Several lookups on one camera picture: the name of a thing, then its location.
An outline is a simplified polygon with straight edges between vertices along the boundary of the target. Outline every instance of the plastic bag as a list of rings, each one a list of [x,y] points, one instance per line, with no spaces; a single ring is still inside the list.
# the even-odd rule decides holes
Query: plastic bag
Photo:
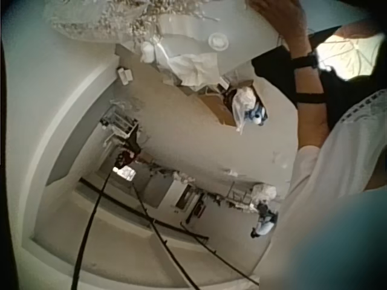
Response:
[[[277,189],[275,186],[258,183],[255,184],[252,190],[252,201],[254,204],[259,202],[270,202],[277,196]]]
[[[249,87],[237,90],[232,100],[232,114],[236,123],[236,131],[242,134],[243,127],[246,123],[246,112],[254,109],[256,97]]]

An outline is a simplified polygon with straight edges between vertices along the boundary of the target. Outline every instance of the black pole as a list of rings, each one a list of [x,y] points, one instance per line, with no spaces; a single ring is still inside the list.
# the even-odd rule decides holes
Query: black pole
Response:
[[[183,268],[183,266],[179,263],[179,261],[176,259],[175,255],[172,253],[172,251],[169,249],[169,247],[167,246],[167,242],[166,240],[163,240],[163,237],[161,236],[160,232],[158,231],[158,229],[156,228],[156,226],[154,225],[154,220],[153,218],[151,218],[149,215],[148,215],[148,211],[143,203],[143,201],[141,200],[141,197],[140,195],[138,194],[138,192],[136,191],[135,188],[134,189],[134,192],[135,194],[137,195],[137,199],[138,201],[140,202],[141,204],[141,207],[144,211],[144,213],[147,215],[147,217],[149,218],[150,220],[150,224],[151,224],[151,227],[153,229],[153,231],[156,233],[158,239],[160,240],[161,244],[163,245],[164,249],[167,251],[167,253],[169,254],[169,256],[171,257],[171,259],[174,261],[174,263],[176,264],[176,266],[179,268],[179,270],[181,271],[181,273],[184,275],[184,277],[187,279],[187,281],[191,284],[191,286],[195,289],[195,290],[200,290],[200,288],[198,287],[198,285],[195,284],[195,282],[191,279],[191,277],[189,277],[188,273],[186,272],[186,270]]]
[[[105,183],[102,186],[102,189],[98,195],[96,204],[94,205],[93,211],[91,212],[89,221],[86,226],[85,233],[83,234],[82,238],[82,243],[80,244],[79,251],[78,251],[78,256],[77,256],[77,261],[75,262],[75,267],[74,267],[74,274],[73,274],[73,282],[71,284],[71,290],[77,290],[78,289],[78,281],[79,281],[79,273],[80,273],[80,267],[82,266],[82,259],[83,259],[83,254],[85,252],[86,248],[86,243],[87,243],[87,238],[89,237],[89,232],[91,229],[91,225],[93,224],[94,216],[96,215],[97,212],[97,207],[99,205],[99,202],[102,197],[102,192],[105,190],[105,187],[108,183],[109,177],[112,174],[112,170],[110,171],[108,177],[105,180]]]
[[[180,225],[182,228],[184,228],[187,232],[190,233],[190,231],[180,222]],[[223,263],[225,263],[228,267],[230,267],[231,269],[233,269],[235,272],[237,272],[239,275],[241,275],[242,277],[246,278],[248,281],[254,283],[256,286],[259,286],[259,283],[253,279],[251,279],[248,275],[244,274],[243,272],[241,272],[238,268],[235,268],[233,265],[231,265],[228,261],[224,260],[221,256],[219,256],[216,251],[213,251],[211,250],[205,243],[203,243],[202,241],[200,241],[197,237],[193,237],[200,245],[202,245],[203,247],[206,248],[206,250],[208,250],[208,252],[210,252],[211,254],[213,254],[215,257],[217,257],[218,259],[220,259],[220,261],[222,261]]]

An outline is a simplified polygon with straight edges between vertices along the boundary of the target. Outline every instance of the wrist strap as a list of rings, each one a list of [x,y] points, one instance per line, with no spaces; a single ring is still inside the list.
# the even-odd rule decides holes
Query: wrist strap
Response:
[[[317,59],[317,55],[314,51],[308,53],[307,56],[297,57],[296,59],[291,60],[293,68],[306,68],[311,66],[312,68],[317,68],[319,65],[319,61]]]
[[[306,104],[324,104],[327,102],[327,98],[324,93],[322,94],[305,94],[298,92],[296,94],[298,103]]]

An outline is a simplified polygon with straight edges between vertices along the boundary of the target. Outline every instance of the white cloth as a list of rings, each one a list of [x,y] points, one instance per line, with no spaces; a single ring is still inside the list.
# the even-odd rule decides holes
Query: white cloth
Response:
[[[274,227],[274,223],[272,222],[258,222],[258,225],[255,227],[255,232],[260,236],[265,236],[269,231]]]
[[[387,90],[381,90],[352,107],[321,150],[297,153],[270,252],[259,265],[260,289],[278,286],[293,247],[329,218],[340,198],[363,192],[387,146],[386,120]]]

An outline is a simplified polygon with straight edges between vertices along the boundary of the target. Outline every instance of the white bag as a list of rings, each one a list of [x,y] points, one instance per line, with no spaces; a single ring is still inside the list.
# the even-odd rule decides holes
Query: white bag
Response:
[[[246,112],[254,109],[256,97],[251,88],[245,87],[237,90],[232,100],[232,114],[236,123],[236,131],[242,134],[243,127],[246,123]]]

